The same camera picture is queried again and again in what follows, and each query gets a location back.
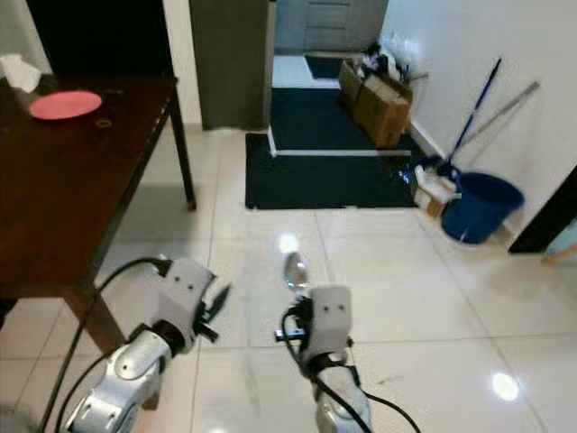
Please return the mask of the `silver metal spoon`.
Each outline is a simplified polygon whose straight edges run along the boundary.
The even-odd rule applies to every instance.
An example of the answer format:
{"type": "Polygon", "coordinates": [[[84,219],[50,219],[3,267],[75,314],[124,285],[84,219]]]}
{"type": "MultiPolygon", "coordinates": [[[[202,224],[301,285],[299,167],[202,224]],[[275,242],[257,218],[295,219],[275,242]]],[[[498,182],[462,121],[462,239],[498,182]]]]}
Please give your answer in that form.
{"type": "Polygon", "coordinates": [[[310,276],[307,261],[301,252],[292,251],[285,256],[283,278],[286,288],[293,296],[306,298],[310,290],[310,276]]]}

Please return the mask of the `black floor mat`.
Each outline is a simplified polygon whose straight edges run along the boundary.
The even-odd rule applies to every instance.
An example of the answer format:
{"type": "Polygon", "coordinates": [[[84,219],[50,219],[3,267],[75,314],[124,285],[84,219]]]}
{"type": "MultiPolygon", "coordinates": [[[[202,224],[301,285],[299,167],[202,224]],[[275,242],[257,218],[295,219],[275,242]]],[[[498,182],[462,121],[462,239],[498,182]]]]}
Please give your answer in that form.
{"type": "Polygon", "coordinates": [[[411,156],[411,150],[378,149],[339,104],[338,89],[273,88],[270,153],[296,157],[411,156]]]}
{"type": "Polygon", "coordinates": [[[414,207],[401,178],[408,157],[272,156],[267,136],[244,136],[244,206],[255,210],[414,207]]]}

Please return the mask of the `dark wooden table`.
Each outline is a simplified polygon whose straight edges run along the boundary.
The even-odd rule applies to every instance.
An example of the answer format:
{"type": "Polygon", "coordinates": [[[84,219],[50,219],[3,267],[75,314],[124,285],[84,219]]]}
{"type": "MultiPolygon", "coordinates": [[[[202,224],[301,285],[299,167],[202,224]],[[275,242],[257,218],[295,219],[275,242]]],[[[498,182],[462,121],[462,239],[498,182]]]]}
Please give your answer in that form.
{"type": "Polygon", "coordinates": [[[185,197],[197,209],[173,76],[65,76],[49,90],[103,95],[94,113],[45,121],[29,95],[0,86],[0,296],[61,298],[104,354],[124,343],[95,277],[131,205],[162,128],[172,121],[185,197]],[[98,119],[112,126],[98,128],[98,119]]]}

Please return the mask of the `blue plastic bucket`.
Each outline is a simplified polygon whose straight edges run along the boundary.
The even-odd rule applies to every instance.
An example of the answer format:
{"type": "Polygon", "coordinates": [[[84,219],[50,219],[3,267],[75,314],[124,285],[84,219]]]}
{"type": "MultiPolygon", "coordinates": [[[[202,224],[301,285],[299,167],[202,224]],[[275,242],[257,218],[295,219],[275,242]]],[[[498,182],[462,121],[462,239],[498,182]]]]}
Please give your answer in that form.
{"type": "Polygon", "coordinates": [[[522,190],[489,173],[462,172],[456,186],[459,197],[445,207],[441,227],[449,238],[463,244],[485,244],[525,203],[522,190]]]}

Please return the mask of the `brown cardboard box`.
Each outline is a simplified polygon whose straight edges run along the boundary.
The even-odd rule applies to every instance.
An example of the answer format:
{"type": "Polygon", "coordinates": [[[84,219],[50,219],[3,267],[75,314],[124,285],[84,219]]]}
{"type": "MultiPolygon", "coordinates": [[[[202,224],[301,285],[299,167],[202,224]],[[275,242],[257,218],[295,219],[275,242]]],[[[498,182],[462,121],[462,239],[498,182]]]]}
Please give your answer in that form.
{"type": "Polygon", "coordinates": [[[407,131],[412,90],[388,76],[363,71],[354,59],[343,60],[338,83],[339,102],[374,147],[397,149],[407,131]]]}

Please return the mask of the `dark grey door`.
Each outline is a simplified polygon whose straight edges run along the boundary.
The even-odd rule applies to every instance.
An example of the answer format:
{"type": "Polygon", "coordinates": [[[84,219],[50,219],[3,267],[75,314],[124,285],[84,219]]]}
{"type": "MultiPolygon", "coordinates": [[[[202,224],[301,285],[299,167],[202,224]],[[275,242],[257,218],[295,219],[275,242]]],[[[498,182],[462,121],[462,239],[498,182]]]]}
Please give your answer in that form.
{"type": "Polygon", "coordinates": [[[202,125],[270,124],[277,0],[189,0],[202,125]]]}

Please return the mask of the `pink plate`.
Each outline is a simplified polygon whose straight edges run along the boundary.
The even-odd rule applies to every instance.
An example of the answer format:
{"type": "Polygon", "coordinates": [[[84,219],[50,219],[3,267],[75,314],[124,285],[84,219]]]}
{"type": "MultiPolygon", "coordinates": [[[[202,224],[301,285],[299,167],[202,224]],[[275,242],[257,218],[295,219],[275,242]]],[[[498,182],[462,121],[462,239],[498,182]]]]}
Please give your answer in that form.
{"type": "Polygon", "coordinates": [[[28,113],[32,118],[45,121],[65,120],[89,115],[98,110],[102,104],[103,98],[96,92],[59,91],[33,100],[29,104],[28,113]]]}

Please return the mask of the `pile of plastic bags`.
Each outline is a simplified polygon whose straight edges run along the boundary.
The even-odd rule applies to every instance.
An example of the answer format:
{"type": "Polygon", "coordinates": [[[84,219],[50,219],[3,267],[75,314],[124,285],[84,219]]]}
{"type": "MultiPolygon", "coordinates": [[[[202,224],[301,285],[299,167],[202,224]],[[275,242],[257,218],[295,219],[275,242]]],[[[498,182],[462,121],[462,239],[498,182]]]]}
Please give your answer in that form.
{"type": "Polygon", "coordinates": [[[362,78],[378,75],[403,84],[428,78],[419,42],[396,33],[372,42],[362,53],[354,55],[353,60],[362,78]]]}

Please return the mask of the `silver metal pole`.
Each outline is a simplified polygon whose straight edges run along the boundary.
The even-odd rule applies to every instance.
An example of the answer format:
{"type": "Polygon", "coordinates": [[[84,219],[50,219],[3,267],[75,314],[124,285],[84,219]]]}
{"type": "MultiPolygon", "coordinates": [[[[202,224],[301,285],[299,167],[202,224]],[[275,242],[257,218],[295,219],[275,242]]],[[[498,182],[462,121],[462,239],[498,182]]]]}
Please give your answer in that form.
{"type": "Polygon", "coordinates": [[[514,108],[519,107],[519,104],[522,104],[525,99],[528,99],[531,95],[535,94],[535,92],[539,90],[540,87],[541,83],[536,81],[531,83],[530,86],[527,86],[523,91],[520,91],[514,99],[509,100],[507,104],[503,105],[502,108],[496,111],[494,115],[490,117],[490,119],[485,121],[485,123],[483,123],[477,129],[477,131],[473,131],[470,133],[470,135],[467,135],[461,145],[461,148],[464,148],[465,144],[469,144],[470,141],[477,139],[477,137],[480,136],[483,132],[486,132],[486,129],[490,128],[496,123],[496,120],[502,118],[502,116],[506,115],[507,113],[510,113],[512,110],[514,110],[514,108]]]}

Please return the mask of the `grey panel door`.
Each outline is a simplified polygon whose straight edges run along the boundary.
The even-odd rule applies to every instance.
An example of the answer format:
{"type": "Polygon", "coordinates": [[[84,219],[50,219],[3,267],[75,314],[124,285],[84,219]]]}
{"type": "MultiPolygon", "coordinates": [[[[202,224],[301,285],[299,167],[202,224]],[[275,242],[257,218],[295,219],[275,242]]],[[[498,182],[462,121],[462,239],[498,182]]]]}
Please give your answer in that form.
{"type": "Polygon", "coordinates": [[[389,0],[277,0],[277,54],[360,52],[378,41],[389,0]]]}

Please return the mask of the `white paper towel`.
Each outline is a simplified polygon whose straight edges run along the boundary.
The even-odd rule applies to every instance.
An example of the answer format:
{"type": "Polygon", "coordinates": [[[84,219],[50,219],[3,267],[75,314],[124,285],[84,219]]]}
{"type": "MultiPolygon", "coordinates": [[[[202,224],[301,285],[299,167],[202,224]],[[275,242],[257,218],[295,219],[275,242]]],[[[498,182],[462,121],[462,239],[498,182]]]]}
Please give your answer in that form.
{"type": "Polygon", "coordinates": [[[41,71],[24,60],[21,54],[5,54],[0,57],[1,69],[13,89],[33,92],[40,85],[41,71]]]}

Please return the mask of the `blue handled mop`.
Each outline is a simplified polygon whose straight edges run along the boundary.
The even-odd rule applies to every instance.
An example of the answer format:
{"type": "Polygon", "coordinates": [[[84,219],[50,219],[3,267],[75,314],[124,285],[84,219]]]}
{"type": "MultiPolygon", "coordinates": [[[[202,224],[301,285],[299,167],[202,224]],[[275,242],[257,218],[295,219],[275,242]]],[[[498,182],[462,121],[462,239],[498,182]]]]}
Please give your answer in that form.
{"type": "Polygon", "coordinates": [[[499,71],[501,70],[502,62],[503,59],[498,57],[494,63],[494,66],[491,67],[490,74],[488,74],[486,82],[483,84],[483,87],[480,90],[479,97],[477,100],[475,100],[472,111],[470,112],[469,116],[467,116],[464,127],[459,133],[456,142],[454,142],[454,146],[448,153],[448,156],[428,156],[425,158],[420,158],[420,160],[409,162],[408,165],[405,165],[404,168],[399,171],[400,177],[404,179],[404,181],[409,181],[411,184],[412,182],[415,182],[417,180],[417,169],[419,168],[425,169],[427,172],[437,174],[437,176],[445,176],[449,177],[450,179],[456,177],[458,169],[456,168],[456,165],[453,164],[453,158],[456,157],[459,149],[463,147],[466,133],[471,131],[474,119],[477,118],[477,114],[480,112],[480,108],[482,108],[487,95],[490,93],[490,88],[493,87],[496,76],[498,76],[499,71]]]}

